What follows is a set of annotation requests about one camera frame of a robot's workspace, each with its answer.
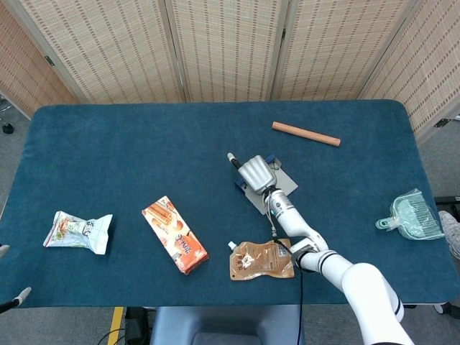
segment bamboo screen panel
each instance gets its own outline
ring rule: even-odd
[[[0,92],[28,116],[41,106],[75,103],[75,98],[1,2]]]
[[[265,100],[282,0],[171,2],[190,101]]]
[[[179,102],[157,0],[20,0],[91,103]]]
[[[395,44],[365,98],[392,98],[414,132],[460,95],[460,1],[426,0]]]
[[[409,2],[299,1],[274,98],[356,98]]]

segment gray floor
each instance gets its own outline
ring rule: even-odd
[[[11,187],[29,124],[17,111],[9,111],[4,119],[16,131],[10,136],[0,132],[0,206]],[[451,122],[420,148],[436,196],[460,195],[460,180],[455,176],[460,172],[459,144],[460,123]],[[0,315],[0,344],[96,345],[110,329],[112,312],[113,308],[11,310]],[[307,344],[362,343],[358,324],[347,305],[306,305],[303,323]],[[402,324],[416,344],[459,343],[460,321],[437,314],[432,306],[406,310]]]

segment yellow tape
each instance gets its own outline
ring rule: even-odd
[[[123,317],[123,307],[115,307],[114,316],[112,316],[112,325],[110,326],[110,332],[115,331],[120,328],[121,318]],[[109,340],[107,341],[108,345],[115,344],[118,340],[119,331],[110,333]]]

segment dustpan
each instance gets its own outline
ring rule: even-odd
[[[390,206],[390,213],[391,217],[375,223],[378,229],[397,228],[406,239],[438,239],[444,236],[418,189],[398,196]]]

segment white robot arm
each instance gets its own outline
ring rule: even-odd
[[[371,264],[352,264],[330,250],[283,191],[276,189],[276,176],[260,156],[243,165],[232,153],[228,158],[254,192],[263,197],[270,221],[275,217],[288,236],[305,237],[290,248],[294,264],[322,274],[345,294],[358,319],[364,345],[413,344],[400,325],[403,305],[382,273]]]

